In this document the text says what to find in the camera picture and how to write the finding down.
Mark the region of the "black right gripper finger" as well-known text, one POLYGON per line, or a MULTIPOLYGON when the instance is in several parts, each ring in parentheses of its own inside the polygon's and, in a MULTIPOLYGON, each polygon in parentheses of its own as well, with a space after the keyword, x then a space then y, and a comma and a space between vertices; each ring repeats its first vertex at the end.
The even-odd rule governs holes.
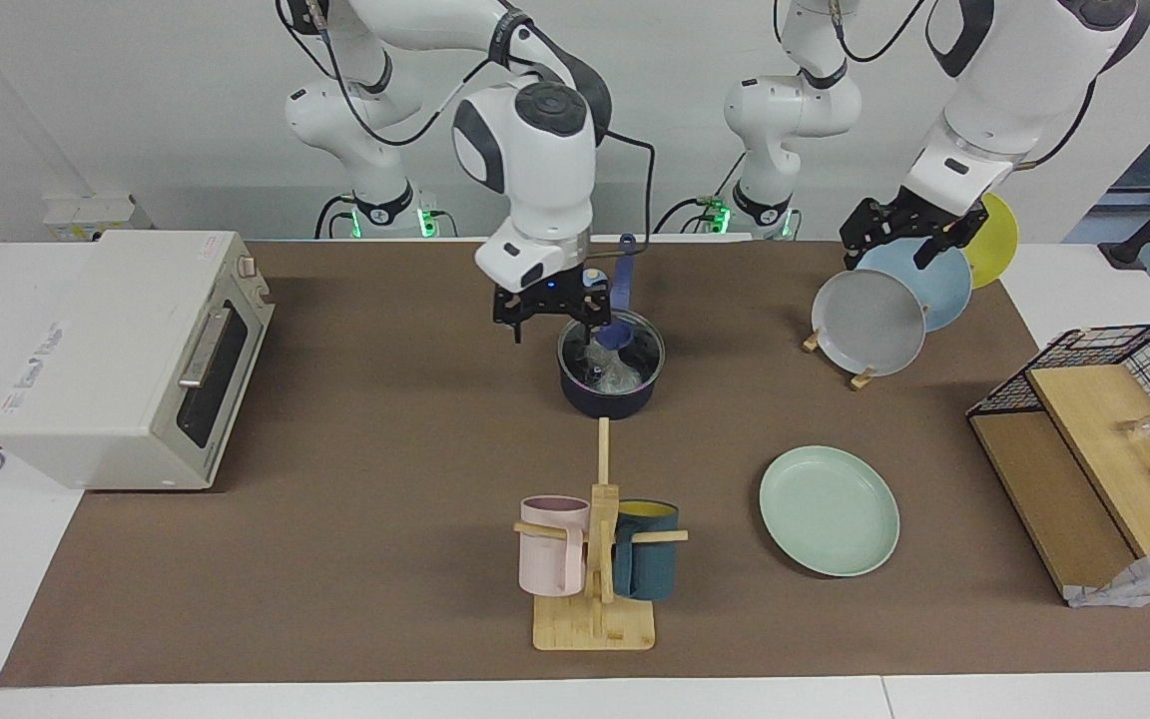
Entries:
POLYGON ((523 343, 523 326, 534 315, 526 292, 514 293, 507 290, 496 290, 493 293, 493 322, 507 326, 514 332, 516 345, 523 343))
POLYGON ((612 323, 610 283, 595 283, 584 288, 580 305, 580 324, 583 326, 585 345, 593 341, 595 332, 612 323))

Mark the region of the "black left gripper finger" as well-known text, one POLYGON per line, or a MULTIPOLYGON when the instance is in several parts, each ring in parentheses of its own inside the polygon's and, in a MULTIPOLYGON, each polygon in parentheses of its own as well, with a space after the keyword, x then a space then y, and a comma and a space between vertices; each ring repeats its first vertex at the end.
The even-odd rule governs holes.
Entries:
POLYGON ((897 240, 888 223, 890 214, 889 205, 877 200, 862 200, 851 211, 850 216, 839 227, 839 240, 843 242, 844 263, 848 270, 854 270, 871 250, 897 240))
POLYGON ((945 254, 949 248, 966 248, 977 231, 989 219, 986 206, 975 202, 963 217, 940 217, 935 215, 927 220, 926 240, 918 248, 918 268, 925 270, 936 258, 945 254))

